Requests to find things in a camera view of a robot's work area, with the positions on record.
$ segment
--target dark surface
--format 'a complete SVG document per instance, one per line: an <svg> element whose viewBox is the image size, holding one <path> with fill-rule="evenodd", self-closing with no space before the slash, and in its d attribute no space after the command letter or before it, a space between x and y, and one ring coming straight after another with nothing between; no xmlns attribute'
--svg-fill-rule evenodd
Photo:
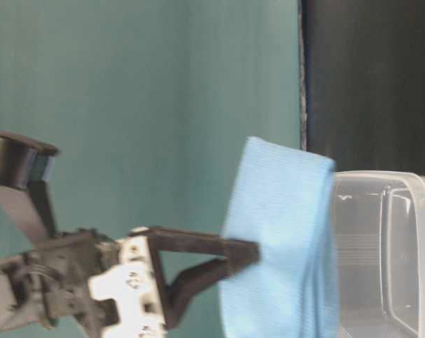
<svg viewBox="0 0 425 338"><path fill-rule="evenodd" d="M303 1L307 149L425 174L425 1Z"/></svg>

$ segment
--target clear plastic container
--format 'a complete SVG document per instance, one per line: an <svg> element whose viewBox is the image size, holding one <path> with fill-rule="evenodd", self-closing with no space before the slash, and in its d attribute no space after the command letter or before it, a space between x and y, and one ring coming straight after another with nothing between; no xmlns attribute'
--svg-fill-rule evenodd
<svg viewBox="0 0 425 338"><path fill-rule="evenodd" d="M340 338L425 338L425 177L337 173Z"/></svg>

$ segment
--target folded fabric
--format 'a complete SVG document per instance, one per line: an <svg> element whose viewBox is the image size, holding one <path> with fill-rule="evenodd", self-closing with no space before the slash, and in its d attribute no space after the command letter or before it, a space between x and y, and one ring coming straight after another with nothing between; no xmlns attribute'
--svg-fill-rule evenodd
<svg viewBox="0 0 425 338"><path fill-rule="evenodd" d="M257 242L261 258L220 283L227 338L336 338L333 169L328 158L248 139L223 236Z"/></svg>

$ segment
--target green backdrop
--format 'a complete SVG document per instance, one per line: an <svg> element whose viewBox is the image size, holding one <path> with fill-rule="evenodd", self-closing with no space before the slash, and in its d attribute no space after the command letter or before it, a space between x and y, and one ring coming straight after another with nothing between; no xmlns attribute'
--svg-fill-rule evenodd
<svg viewBox="0 0 425 338"><path fill-rule="evenodd" d="M0 0L0 129L61 148L59 228L218 233L246 137L299 147L297 15L294 0ZM0 257L27 249L0 212ZM70 318L1 336L41 335L81 337ZM222 336L215 288L170 333L199 335Z"/></svg>

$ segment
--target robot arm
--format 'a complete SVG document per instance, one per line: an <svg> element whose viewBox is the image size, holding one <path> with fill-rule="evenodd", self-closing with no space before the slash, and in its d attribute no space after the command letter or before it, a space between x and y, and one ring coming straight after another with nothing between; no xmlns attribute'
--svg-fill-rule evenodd
<svg viewBox="0 0 425 338"><path fill-rule="evenodd" d="M0 205L34 249L0 259L0 332L73 315L90 338L164 337L204 289L259 259L258 245L143 227L112 240L56 230L46 178L54 146L0 133ZM165 281L160 251L219 256Z"/></svg>

